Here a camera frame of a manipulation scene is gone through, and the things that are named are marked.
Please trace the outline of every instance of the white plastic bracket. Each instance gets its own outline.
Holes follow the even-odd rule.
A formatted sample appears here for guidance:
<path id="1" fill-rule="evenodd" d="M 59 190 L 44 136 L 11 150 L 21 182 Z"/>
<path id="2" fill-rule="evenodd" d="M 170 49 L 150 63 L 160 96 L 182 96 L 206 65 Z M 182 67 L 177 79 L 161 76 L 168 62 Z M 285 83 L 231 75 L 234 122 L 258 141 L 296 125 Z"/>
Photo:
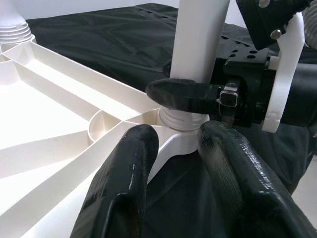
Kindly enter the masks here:
<path id="1" fill-rule="evenodd" d="M 304 21 L 301 13 L 297 13 L 289 21 L 286 33 L 278 40 L 280 53 L 272 58 L 269 68 L 276 70 L 274 86 L 267 108 L 263 131 L 275 133 L 282 119 L 296 66 L 304 43 Z"/>

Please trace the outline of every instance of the metal bolt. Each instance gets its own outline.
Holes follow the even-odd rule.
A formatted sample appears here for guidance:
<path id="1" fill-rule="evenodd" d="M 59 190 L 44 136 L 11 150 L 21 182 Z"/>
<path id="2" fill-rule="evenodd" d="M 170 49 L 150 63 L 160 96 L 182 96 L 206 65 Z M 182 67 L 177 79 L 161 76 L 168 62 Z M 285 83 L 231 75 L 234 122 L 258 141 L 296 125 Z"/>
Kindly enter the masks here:
<path id="1" fill-rule="evenodd" d="M 270 3 L 270 0 L 260 0 L 259 1 L 259 7 L 260 8 L 265 8 L 265 7 L 267 7 L 269 5 L 269 3 Z"/>
<path id="2" fill-rule="evenodd" d="M 272 33 L 271 33 L 271 39 L 273 39 L 273 40 L 277 40 L 277 39 L 279 39 L 280 37 L 281 37 L 281 35 L 282 35 L 282 32 L 281 32 L 281 30 L 280 29 L 277 29 L 277 30 L 275 30 L 275 31 L 272 31 Z"/>

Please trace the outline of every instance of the black fabric cloth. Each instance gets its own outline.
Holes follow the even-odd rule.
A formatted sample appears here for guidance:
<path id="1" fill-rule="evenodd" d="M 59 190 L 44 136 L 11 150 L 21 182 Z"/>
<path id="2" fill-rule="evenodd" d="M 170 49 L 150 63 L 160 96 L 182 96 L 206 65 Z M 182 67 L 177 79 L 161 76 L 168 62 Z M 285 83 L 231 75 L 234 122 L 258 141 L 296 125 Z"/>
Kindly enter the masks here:
<path id="1" fill-rule="evenodd" d="M 28 20 L 38 44 L 144 91 L 166 78 L 177 9 L 160 4 Z M 244 28 L 225 25 L 223 35 L 252 43 Z M 271 54 L 277 55 L 276 46 Z M 317 63 L 304 49 L 300 62 Z M 290 193 L 308 167 L 316 140 L 306 128 L 281 125 L 276 134 L 261 125 L 237 128 L 275 171 Z M 145 238 L 224 238 L 208 173 L 197 153 L 171 158 L 148 185 Z"/>

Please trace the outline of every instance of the white pole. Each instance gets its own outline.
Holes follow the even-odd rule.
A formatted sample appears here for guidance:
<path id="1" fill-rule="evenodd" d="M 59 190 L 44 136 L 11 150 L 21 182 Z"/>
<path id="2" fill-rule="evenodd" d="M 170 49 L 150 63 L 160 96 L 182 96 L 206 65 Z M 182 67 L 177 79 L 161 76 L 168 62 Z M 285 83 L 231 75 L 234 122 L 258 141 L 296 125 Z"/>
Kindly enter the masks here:
<path id="1" fill-rule="evenodd" d="M 0 43 L 18 44 L 31 38 L 30 28 L 13 0 L 0 0 Z"/>
<path id="2" fill-rule="evenodd" d="M 209 83 L 230 0 L 181 0 L 170 78 Z M 162 108 L 160 118 L 183 131 L 198 129 L 208 116 Z"/>

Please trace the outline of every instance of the white wall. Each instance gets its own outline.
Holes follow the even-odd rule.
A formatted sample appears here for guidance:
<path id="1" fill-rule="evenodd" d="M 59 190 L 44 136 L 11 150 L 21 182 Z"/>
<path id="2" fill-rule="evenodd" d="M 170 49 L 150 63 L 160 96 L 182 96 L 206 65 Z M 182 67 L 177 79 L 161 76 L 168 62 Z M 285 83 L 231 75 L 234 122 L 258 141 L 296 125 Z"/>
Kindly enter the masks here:
<path id="1" fill-rule="evenodd" d="M 25 19 L 67 15 L 86 11 L 133 6 L 148 2 L 178 7 L 179 0 L 14 0 Z M 244 26 L 236 0 L 230 1 L 226 22 Z"/>

